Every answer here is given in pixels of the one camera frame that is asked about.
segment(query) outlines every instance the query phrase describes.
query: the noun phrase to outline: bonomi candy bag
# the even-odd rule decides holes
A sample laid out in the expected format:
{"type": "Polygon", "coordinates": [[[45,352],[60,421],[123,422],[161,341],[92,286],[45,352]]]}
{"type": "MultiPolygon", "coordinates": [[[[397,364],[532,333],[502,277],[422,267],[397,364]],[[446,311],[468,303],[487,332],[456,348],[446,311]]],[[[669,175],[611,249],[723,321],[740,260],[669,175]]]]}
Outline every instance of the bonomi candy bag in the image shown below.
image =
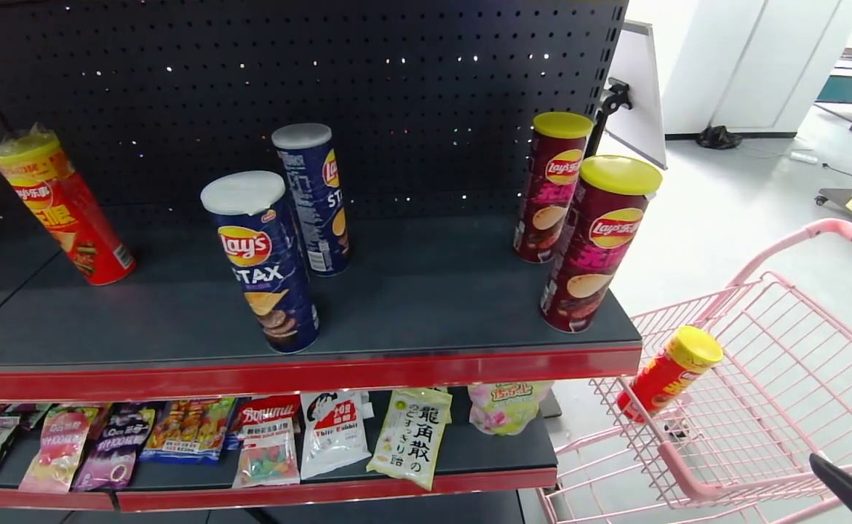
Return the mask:
{"type": "Polygon", "coordinates": [[[268,396],[244,405],[239,473],[232,488],[300,483],[292,424],[299,408],[296,395],[268,396]]]}
{"type": "Polygon", "coordinates": [[[360,392],[302,394],[306,417],[300,476],[316,477],[370,457],[360,392]]]}

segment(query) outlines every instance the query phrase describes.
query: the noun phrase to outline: purple candy bag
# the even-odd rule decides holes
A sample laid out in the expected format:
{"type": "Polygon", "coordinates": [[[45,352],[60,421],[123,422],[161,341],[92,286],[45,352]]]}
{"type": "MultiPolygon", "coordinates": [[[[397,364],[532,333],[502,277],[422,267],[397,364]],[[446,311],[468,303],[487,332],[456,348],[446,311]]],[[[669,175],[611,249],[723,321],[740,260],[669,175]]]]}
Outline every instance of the purple candy bag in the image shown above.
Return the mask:
{"type": "Polygon", "coordinates": [[[73,491],[125,488],[155,418],[155,409],[142,405],[125,405],[114,412],[83,462],[73,491]]]}

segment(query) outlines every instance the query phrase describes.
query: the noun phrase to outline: white snack package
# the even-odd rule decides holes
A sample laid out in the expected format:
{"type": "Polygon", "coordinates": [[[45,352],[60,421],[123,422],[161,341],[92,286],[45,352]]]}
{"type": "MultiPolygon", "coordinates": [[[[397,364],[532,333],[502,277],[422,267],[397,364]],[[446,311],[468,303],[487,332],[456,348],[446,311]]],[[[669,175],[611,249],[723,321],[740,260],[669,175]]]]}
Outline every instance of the white snack package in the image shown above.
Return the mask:
{"type": "Polygon", "coordinates": [[[306,418],[303,480],[370,457],[360,392],[301,394],[300,400],[306,418]]]}

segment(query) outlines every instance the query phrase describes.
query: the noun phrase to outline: lay's logo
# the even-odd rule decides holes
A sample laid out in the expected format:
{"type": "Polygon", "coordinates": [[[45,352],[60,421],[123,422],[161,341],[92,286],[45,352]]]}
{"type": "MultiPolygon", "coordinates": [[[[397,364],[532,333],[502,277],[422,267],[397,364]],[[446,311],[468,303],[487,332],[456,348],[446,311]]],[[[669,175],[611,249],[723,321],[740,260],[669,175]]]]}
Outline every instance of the lay's logo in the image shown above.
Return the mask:
{"type": "Polygon", "coordinates": [[[335,149],[330,149],[322,164],[322,181],[329,188],[338,188],[338,165],[335,163],[335,149]]]}
{"type": "Polygon", "coordinates": [[[641,220],[642,210],[634,207],[603,213],[591,223],[589,238],[603,249],[617,248],[631,241],[641,220]]]}
{"type": "Polygon", "coordinates": [[[545,177],[552,183],[565,186],[578,180],[578,171],[581,169],[581,157],[584,152],[580,149],[568,149],[553,156],[545,166],[545,177]]]}
{"type": "Polygon", "coordinates": [[[263,231],[241,226],[222,226],[219,228],[219,238],[222,239],[222,247],[226,249],[228,259],[239,268],[263,264],[270,256],[270,237],[263,231]]]}

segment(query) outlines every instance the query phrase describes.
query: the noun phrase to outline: yellow snack package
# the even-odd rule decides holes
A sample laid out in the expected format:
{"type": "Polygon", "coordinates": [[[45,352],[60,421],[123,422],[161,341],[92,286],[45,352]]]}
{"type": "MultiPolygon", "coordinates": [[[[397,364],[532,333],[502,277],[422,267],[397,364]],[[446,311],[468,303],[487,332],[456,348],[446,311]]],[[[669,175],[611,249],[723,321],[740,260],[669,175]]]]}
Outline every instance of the yellow snack package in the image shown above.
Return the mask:
{"type": "Polygon", "coordinates": [[[452,395],[428,388],[394,390],[367,471],[412,480],[432,491],[435,461],[451,420],[452,395]]]}

